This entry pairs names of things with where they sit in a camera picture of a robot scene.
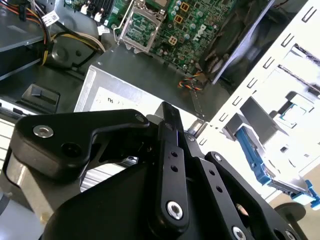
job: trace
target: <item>metal slot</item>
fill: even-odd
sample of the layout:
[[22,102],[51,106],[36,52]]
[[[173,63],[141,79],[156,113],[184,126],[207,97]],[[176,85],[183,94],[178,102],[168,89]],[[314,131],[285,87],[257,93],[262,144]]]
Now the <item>metal slot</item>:
[[292,35],[292,37],[290,37],[291,36],[291,33],[289,33],[289,35],[285,38],[285,40],[281,43],[281,46],[282,47],[286,47],[290,42],[291,42],[291,40],[292,39],[294,39],[294,35]]
[[272,59],[272,57],[269,57],[268,61],[266,61],[266,63],[263,65],[264,69],[268,69],[270,67],[270,65],[275,61],[275,59]]
[[224,113],[224,114],[220,117],[219,121],[220,121],[220,122],[223,122],[224,120],[226,120],[226,118],[227,118],[228,116],[229,116],[229,114]]
[[237,96],[236,99],[233,101],[232,105],[237,106],[241,100],[242,100],[242,97]]
[[317,9],[315,9],[312,13],[312,9],[314,9],[314,7],[312,6],[309,11],[304,15],[304,17],[301,19],[302,22],[307,23],[309,21],[309,19],[315,14],[315,12],[317,11]]
[[252,78],[252,80],[248,83],[247,88],[251,89],[256,84],[257,81],[258,79]]

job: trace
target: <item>yellow wire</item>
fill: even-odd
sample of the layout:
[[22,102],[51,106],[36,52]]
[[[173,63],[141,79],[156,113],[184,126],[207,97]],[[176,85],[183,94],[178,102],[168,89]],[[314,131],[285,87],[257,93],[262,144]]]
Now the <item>yellow wire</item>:
[[30,13],[32,13],[36,18],[40,18],[37,14],[35,14],[30,8],[26,8]]
[[48,57],[48,50],[44,51],[43,60],[42,60],[41,66],[45,65],[47,57]]
[[[53,41],[53,40],[56,38],[56,36],[57,36],[57,34],[55,34],[55,35],[53,35],[52,37],[50,37],[51,41]],[[84,44],[92,47],[93,49],[97,50],[97,48],[96,48],[95,46],[91,45],[89,42],[87,42],[87,41],[85,41],[85,40],[82,40],[82,39],[80,39],[80,38],[78,38],[78,37],[76,37],[76,36],[73,36],[73,35],[71,35],[71,34],[66,33],[66,34],[61,35],[61,37],[76,39],[76,40],[78,40],[78,41],[80,41],[80,42],[83,42]],[[44,51],[43,61],[42,61],[41,66],[43,66],[43,65],[46,63],[47,57],[48,57],[48,50]]]
[[78,37],[76,37],[76,36],[73,36],[73,35],[71,35],[71,34],[66,33],[66,34],[61,35],[61,37],[76,39],[76,40],[78,40],[78,41],[80,41],[80,42],[83,42],[84,44],[90,46],[91,48],[97,50],[97,48],[96,48],[95,46],[93,46],[92,44],[90,44],[90,43],[87,42],[86,40],[80,39],[80,38],[78,38]]

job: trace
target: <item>white label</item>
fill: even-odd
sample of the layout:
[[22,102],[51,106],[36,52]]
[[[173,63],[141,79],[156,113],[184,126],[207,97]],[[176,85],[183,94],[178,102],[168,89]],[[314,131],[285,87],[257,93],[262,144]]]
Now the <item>white label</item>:
[[49,12],[48,14],[42,17],[44,24],[49,27],[50,25],[54,24],[56,21],[59,20],[59,16],[55,10]]
[[103,87],[99,87],[94,97],[90,111],[108,111],[121,109],[137,109],[134,102],[119,96]]
[[202,24],[200,29],[198,30],[198,33],[194,36],[193,41],[199,41],[199,38],[204,33],[204,30],[206,30],[207,26]]
[[104,25],[98,26],[98,33],[101,36],[102,34],[109,34],[110,33],[110,29],[105,27]]

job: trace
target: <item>silver screw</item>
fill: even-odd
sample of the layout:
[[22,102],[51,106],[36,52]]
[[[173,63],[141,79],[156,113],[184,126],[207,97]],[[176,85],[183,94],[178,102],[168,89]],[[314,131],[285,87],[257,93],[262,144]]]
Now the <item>silver screw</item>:
[[174,130],[170,123],[166,123],[165,126],[167,129],[170,129],[171,131]]
[[293,236],[292,233],[289,232],[288,230],[286,230],[285,233],[291,240],[296,240],[295,236]]
[[34,135],[38,136],[39,138],[47,139],[54,135],[54,131],[51,127],[46,125],[38,125],[33,128]]
[[232,232],[237,240],[247,240],[245,233],[237,226],[232,228]]
[[214,156],[219,162],[222,161],[221,157],[220,157],[218,154],[214,154],[213,156]]
[[144,118],[139,114],[136,114],[135,118],[138,119],[140,122],[144,122]]
[[182,216],[183,216],[182,208],[175,201],[169,201],[166,204],[166,210],[168,211],[169,215],[173,217],[175,220],[182,219]]
[[194,142],[194,141],[195,141],[195,138],[194,138],[193,136],[191,136],[191,135],[187,135],[186,137],[187,137],[188,140],[191,141],[191,142]]

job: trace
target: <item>cable connector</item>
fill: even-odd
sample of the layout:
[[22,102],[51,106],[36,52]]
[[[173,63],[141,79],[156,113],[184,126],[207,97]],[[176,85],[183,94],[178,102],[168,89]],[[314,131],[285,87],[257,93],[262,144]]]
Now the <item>cable connector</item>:
[[30,8],[30,2],[29,1],[23,1],[19,3],[18,6],[18,11],[19,11],[19,19],[21,21],[26,21],[27,20],[27,8]]

